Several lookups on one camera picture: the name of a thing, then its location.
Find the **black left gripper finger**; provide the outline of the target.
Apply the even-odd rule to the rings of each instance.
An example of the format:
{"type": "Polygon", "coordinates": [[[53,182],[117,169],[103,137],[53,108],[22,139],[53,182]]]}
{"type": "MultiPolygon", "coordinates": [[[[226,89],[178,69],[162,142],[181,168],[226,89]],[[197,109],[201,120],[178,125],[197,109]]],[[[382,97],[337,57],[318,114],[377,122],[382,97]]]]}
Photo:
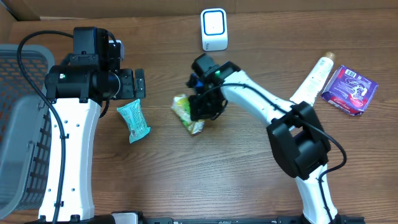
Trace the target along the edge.
{"type": "Polygon", "coordinates": [[[145,98],[146,97],[146,86],[136,84],[134,89],[135,98],[145,98]]]}
{"type": "Polygon", "coordinates": [[[136,84],[145,84],[144,70],[141,68],[135,69],[136,84]]]}

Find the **green juice pouch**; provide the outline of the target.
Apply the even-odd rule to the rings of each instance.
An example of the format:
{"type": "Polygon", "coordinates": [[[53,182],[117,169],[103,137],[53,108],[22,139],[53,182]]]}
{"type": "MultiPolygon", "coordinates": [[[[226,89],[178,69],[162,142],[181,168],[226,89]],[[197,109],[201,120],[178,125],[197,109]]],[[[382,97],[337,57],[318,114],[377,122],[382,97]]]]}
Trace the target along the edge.
{"type": "Polygon", "coordinates": [[[170,108],[178,116],[179,120],[192,136],[200,134],[203,131],[205,121],[202,119],[192,121],[190,118],[190,103],[186,94],[174,96],[170,108]]]}

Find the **teal snack packet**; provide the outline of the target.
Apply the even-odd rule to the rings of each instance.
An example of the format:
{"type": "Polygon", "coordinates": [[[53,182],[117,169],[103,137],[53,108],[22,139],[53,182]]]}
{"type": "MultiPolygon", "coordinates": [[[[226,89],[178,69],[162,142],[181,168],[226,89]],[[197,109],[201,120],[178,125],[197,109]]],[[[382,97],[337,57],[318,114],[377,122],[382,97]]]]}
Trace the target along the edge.
{"type": "Polygon", "coordinates": [[[136,99],[116,110],[127,124],[130,144],[144,138],[150,133],[150,127],[147,125],[142,112],[140,99],[136,99]]]}

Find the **white tube gold cap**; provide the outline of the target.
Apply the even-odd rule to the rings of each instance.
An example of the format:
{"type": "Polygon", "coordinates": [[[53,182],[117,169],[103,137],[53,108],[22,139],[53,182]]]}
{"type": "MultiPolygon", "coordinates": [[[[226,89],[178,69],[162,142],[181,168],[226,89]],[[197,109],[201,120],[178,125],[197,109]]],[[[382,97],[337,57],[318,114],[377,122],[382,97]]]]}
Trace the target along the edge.
{"type": "Polygon", "coordinates": [[[335,54],[326,52],[312,68],[296,92],[290,97],[290,101],[296,104],[305,101],[313,106],[318,94],[326,83],[335,61],[335,54]]]}

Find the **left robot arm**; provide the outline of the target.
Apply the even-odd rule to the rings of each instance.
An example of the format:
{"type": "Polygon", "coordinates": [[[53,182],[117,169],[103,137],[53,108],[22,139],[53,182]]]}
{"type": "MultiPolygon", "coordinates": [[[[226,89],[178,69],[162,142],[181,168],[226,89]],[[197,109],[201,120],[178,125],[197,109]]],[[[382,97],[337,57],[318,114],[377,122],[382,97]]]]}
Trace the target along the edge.
{"type": "Polygon", "coordinates": [[[122,69],[123,44],[102,28],[77,27],[73,52],[46,74],[39,96],[50,110],[49,172],[39,223],[142,223],[141,212],[96,215],[91,189],[97,122],[111,100],[144,98],[141,69],[122,69]]]}

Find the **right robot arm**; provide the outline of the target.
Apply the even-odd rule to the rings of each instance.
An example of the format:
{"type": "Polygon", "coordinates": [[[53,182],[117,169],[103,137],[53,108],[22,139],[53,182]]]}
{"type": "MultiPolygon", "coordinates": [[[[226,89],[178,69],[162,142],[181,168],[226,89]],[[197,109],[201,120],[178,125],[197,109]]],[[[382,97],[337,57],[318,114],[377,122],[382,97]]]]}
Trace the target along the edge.
{"type": "Polygon", "coordinates": [[[266,127],[276,163],[295,179],[304,222],[334,223],[338,212],[326,177],[330,138],[313,107],[282,100],[233,62],[218,65],[207,54],[193,61],[192,70],[187,82],[195,91],[188,98],[191,120],[216,120],[228,103],[246,110],[266,127]]]}

